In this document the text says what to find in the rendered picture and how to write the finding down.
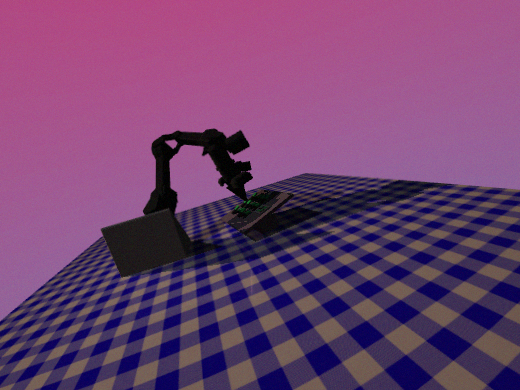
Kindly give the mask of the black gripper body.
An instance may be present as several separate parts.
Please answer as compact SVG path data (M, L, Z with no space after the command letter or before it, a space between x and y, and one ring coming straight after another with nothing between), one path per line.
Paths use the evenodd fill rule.
M235 160L229 157L225 161L215 165L216 171L219 171L221 174L221 178L218 179L218 183L220 186L224 186L223 184L227 184L227 186L233 186L234 188L239 188L248 181L250 181L253 177L250 172L241 172L237 174L234 163Z

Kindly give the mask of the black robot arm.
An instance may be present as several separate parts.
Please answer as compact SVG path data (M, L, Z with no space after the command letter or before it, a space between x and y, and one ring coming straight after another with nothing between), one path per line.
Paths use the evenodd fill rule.
M172 149L166 141L173 139L177 142L177 145ZM177 193L171 188L170 184L169 161L183 145L205 147L202 155L209 153L215 165L228 159L230 157L228 152L235 155L250 146L241 130L228 138L217 129L206 129L204 132L175 131L172 134L160 136L152 143L151 147L156 159L156 188L151 192L148 204L143 210L145 215L170 209L175 216L178 201ZM236 161L233 164L237 174L252 170L250 161Z

